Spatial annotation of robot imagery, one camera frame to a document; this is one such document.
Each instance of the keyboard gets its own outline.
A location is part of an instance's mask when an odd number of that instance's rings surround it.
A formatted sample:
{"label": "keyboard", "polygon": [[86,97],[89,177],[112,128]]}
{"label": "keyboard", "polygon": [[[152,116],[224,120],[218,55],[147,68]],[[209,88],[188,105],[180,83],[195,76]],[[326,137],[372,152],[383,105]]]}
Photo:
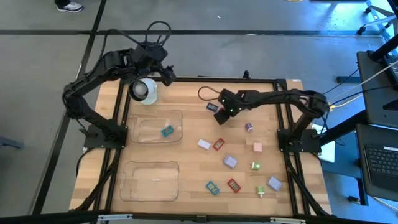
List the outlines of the keyboard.
{"label": "keyboard", "polygon": [[365,146],[365,153],[372,184],[397,191],[398,148]]}

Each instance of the yellow cable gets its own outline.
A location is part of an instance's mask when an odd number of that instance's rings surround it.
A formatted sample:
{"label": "yellow cable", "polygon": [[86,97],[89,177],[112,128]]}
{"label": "yellow cable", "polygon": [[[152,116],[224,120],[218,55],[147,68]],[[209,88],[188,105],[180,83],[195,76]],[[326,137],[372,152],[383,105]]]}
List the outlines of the yellow cable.
{"label": "yellow cable", "polygon": [[344,105],[347,105],[348,103],[351,103],[352,101],[358,99],[358,98],[361,97],[361,96],[362,96],[362,94],[359,95],[359,96],[357,96],[357,97],[355,97],[355,98],[353,98],[353,99],[350,99],[350,100],[348,100],[347,102],[345,102],[345,103],[343,103],[343,104],[340,104],[340,105],[331,105],[331,106],[330,106],[330,111],[331,111],[333,108],[342,107],[342,106],[344,106]]}

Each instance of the wooden table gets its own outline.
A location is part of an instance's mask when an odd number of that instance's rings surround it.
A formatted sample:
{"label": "wooden table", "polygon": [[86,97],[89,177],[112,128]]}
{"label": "wooden table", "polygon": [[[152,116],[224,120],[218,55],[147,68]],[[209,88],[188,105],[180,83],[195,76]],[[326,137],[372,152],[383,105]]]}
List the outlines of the wooden table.
{"label": "wooden table", "polygon": [[[302,88],[300,80],[287,80],[288,88]],[[105,118],[111,118],[113,106],[118,90],[118,82],[106,82],[101,86],[95,110]],[[177,214],[207,214],[207,215],[292,215],[287,176],[283,155],[279,151],[276,129],[278,128],[275,105],[260,106],[252,111],[242,111],[235,118],[220,126],[215,121],[213,113],[206,109],[207,102],[197,96],[201,86],[211,86],[217,90],[227,88],[231,91],[258,90],[272,91],[271,84],[263,83],[195,83],[174,82],[170,87],[161,83],[159,98],[154,105],[143,105],[131,101],[127,125],[132,122],[132,115],[141,110],[180,110],[183,114],[183,138],[177,144],[170,146],[149,146],[131,141],[131,133],[126,147],[121,154],[118,176],[115,185],[112,212],[136,213],[177,213]],[[124,89],[121,111],[126,96]],[[203,90],[202,97],[217,97],[216,93]],[[292,107],[294,120],[301,112]],[[248,133],[244,124],[250,122],[254,132]],[[204,150],[197,146],[199,139],[210,143],[223,138],[226,144],[216,151],[213,148]],[[253,152],[254,142],[262,143],[263,152]],[[237,158],[238,164],[234,169],[223,164],[224,155],[229,154]],[[82,203],[85,197],[96,185],[100,175],[104,150],[96,149],[87,154],[81,161],[80,171],[76,180],[70,208]],[[301,153],[301,161],[305,176],[305,183],[317,202],[324,210],[331,213],[325,182],[319,160],[309,153]],[[173,202],[125,202],[121,199],[121,179],[127,162],[170,162],[179,165],[178,198]],[[259,171],[250,169],[252,161],[259,161],[262,165]],[[282,181],[279,191],[267,186],[271,176]],[[227,186],[227,181],[233,178],[241,190],[234,193]],[[212,195],[205,185],[212,180],[219,188],[217,196]],[[265,189],[263,198],[256,194],[256,186]],[[104,208],[104,201],[108,187],[103,190],[100,208]],[[299,211],[303,213],[300,191],[296,186],[296,197]]]}

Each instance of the white wire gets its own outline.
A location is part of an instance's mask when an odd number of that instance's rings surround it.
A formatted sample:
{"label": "white wire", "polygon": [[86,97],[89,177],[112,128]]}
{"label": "white wire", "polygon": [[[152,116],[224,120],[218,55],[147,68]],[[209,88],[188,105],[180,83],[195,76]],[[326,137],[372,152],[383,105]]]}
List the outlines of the white wire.
{"label": "white wire", "polygon": [[373,198],[374,200],[377,200],[378,202],[382,203],[383,205],[385,205],[385,206],[387,206],[387,207],[393,209],[394,211],[398,212],[398,208],[395,208],[394,206],[389,205],[389,204],[387,204],[386,202],[383,202],[382,200],[380,200],[380,199],[377,198],[377,197],[373,197],[373,196],[372,196],[372,198]]}
{"label": "white wire", "polygon": [[334,98],[331,99],[330,101],[333,102],[333,101],[334,101],[336,98],[338,98],[339,96],[344,95],[345,93],[347,93],[347,92],[349,92],[349,91],[351,91],[351,90],[353,90],[353,89],[355,89],[355,88],[361,86],[361,85],[364,84],[364,83],[367,83],[367,82],[370,81],[372,78],[374,78],[374,77],[380,75],[380,74],[381,74],[382,72],[384,72],[385,70],[387,70],[387,69],[391,68],[392,66],[394,66],[396,63],[398,63],[398,60],[397,60],[396,62],[390,64],[390,65],[387,66],[386,68],[383,68],[382,70],[380,70],[380,71],[377,72],[376,74],[372,75],[372,76],[369,77],[367,80],[365,80],[365,81],[361,82],[360,84],[356,85],[354,88],[352,88],[352,89],[350,89],[350,90],[348,90],[348,91],[345,91],[344,93],[341,93],[341,94],[339,94],[338,96],[334,97]]}

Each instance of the black metal frame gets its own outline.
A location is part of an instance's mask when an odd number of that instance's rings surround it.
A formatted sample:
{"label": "black metal frame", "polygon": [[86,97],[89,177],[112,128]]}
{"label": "black metal frame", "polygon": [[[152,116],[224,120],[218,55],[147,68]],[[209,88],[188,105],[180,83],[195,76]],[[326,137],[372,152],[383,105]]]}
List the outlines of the black metal frame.
{"label": "black metal frame", "polygon": [[[82,75],[85,70],[86,70],[86,65],[93,47],[93,43],[95,40],[96,35],[104,35],[105,31],[104,30],[98,30],[103,11],[106,5],[107,0],[101,0],[101,3],[99,5],[98,13],[96,15],[95,21],[93,28],[91,30],[0,30],[0,35],[89,35],[88,43],[86,45],[85,52],[83,54],[83,58],[81,60],[81,67],[80,71],[78,73],[78,76]],[[366,0],[366,3],[368,6],[371,4],[370,0]],[[379,25],[379,31],[366,31],[363,33],[363,35],[382,35],[386,40],[389,40],[390,37],[387,34],[387,32]],[[145,34],[146,31],[144,30],[124,30],[127,34],[130,35],[141,35]],[[162,31],[162,30],[153,30],[150,31],[150,34],[161,34],[165,33],[168,31]],[[356,31],[274,31],[274,30],[174,30],[172,31],[172,35],[310,35],[310,36],[336,36],[336,35],[355,35]],[[278,89],[278,85],[281,86],[282,88],[286,88],[286,82],[285,80],[258,80],[258,79],[250,79],[250,80],[243,80],[243,79],[219,79],[219,78],[178,78],[178,82],[231,82],[231,83],[236,83],[236,82],[245,82],[245,83],[271,83],[273,84],[274,90]],[[119,105],[121,101],[121,95],[123,92],[123,86],[121,85],[118,90],[118,97],[116,99],[116,104],[115,104],[115,109],[114,109],[114,118],[117,118],[117,114],[119,111]],[[129,97],[127,96],[128,100],[125,102],[125,110],[123,111],[123,120],[122,124],[125,123],[126,116],[128,114],[128,105],[129,105]],[[286,111],[287,111],[287,119],[289,124],[292,124],[292,112],[290,109],[289,105],[286,105]],[[279,119],[279,126],[280,128],[284,127],[284,121],[282,117],[282,110],[280,105],[277,105],[277,113]],[[48,161],[45,166],[45,172],[43,173],[42,176],[42,181],[40,181],[40,184],[38,186],[37,190],[37,195],[34,197],[34,201],[32,202],[32,218],[34,218],[36,215],[41,214],[42,208],[45,203],[45,198],[47,195],[47,192],[50,187],[50,183],[53,177],[53,173],[55,170],[55,167],[57,165],[58,157],[60,155],[60,151],[62,148],[63,141],[65,139],[65,135],[67,132],[68,124],[69,124],[69,117],[64,115],[62,116],[60,126],[57,131],[56,138],[54,139],[51,151],[50,151],[50,156],[48,158]],[[104,160],[103,160],[103,167],[101,168],[101,176],[106,171],[106,168],[108,167],[109,164],[109,156],[110,156],[111,149],[106,149],[105,155],[104,155]],[[120,150],[116,150],[115,156],[120,155]],[[284,157],[290,156],[289,154],[284,153]],[[295,163],[297,165],[297,174],[298,176],[304,181],[303,179],[303,172],[302,172],[302,166],[301,166],[301,160],[300,160],[300,154],[295,153],[294,154],[294,159]],[[116,173],[114,173],[111,177],[111,185],[114,183],[116,179]],[[289,193],[291,197],[290,202],[292,204],[292,211],[293,211],[293,218],[298,217],[298,218],[310,218],[310,219],[316,219],[316,220],[324,220],[324,219],[329,219],[329,218],[323,218],[323,217],[313,217],[310,216],[310,210],[308,206],[308,202],[306,202],[305,198],[303,197],[302,194],[302,199],[303,199],[303,210],[306,216],[302,217],[301,215],[298,215],[298,208],[297,208],[297,199],[295,198],[295,189],[294,189],[294,182],[292,178],[288,175],[288,184],[289,184]],[[113,188],[110,187],[108,191],[108,196],[106,199],[106,208],[109,209],[111,206],[111,199],[112,199],[112,194]],[[100,197],[101,194],[99,194],[99,197],[96,199],[94,202],[94,209],[98,209],[100,205]],[[61,214],[54,214],[54,216],[57,216],[58,218],[61,217],[69,217],[69,216],[74,216],[74,215],[81,215],[81,216],[88,216],[88,217],[95,217],[98,214],[107,214],[109,213],[109,210],[98,210],[98,211],[93,211],[93,212],[73,212],[73,213],[61,213]],[[219,215],[209,215],[206,217],[203,216],[194,216],[194,215],[164,215],[164,214],[134,214],[134,218],[145,218],[145,219],[173,219],[173,220],[193,220],[193,221],[254,221],[254,222],[266,222],[271,220],[270,217],[250,217],[250,216],[219,216]]]}

